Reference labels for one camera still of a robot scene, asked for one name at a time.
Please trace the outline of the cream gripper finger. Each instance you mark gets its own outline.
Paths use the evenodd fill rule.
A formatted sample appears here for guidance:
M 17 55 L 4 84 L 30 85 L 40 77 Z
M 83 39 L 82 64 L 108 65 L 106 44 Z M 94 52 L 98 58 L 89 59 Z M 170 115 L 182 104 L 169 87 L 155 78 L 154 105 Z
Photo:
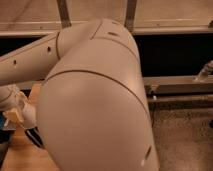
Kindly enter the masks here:
M 24 121 L 19 108 L 11 108 L 10 110 L 4 111 L 3 115 L 14 123 L 22 123 Z

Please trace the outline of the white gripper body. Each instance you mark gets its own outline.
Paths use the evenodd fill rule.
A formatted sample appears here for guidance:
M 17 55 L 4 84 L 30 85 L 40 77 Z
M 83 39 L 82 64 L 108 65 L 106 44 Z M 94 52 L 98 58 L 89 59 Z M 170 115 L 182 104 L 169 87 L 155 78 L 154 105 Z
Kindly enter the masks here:
M 25 103 L 28 101 L 26 95 L 18 88 L 17 85 L 13 84 L 8 87 L 10 92 L 9 100 L 8 100 L 8 108 L 20 108 L 23 109 Z

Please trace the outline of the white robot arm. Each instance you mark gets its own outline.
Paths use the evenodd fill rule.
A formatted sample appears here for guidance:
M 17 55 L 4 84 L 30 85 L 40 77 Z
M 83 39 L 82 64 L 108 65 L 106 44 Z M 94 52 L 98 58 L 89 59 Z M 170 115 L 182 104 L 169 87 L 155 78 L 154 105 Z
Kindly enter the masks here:
M 60 171 L 159 171 L 140 55 L 120 23 L 68 27 L 0 57 L 0 110 Z

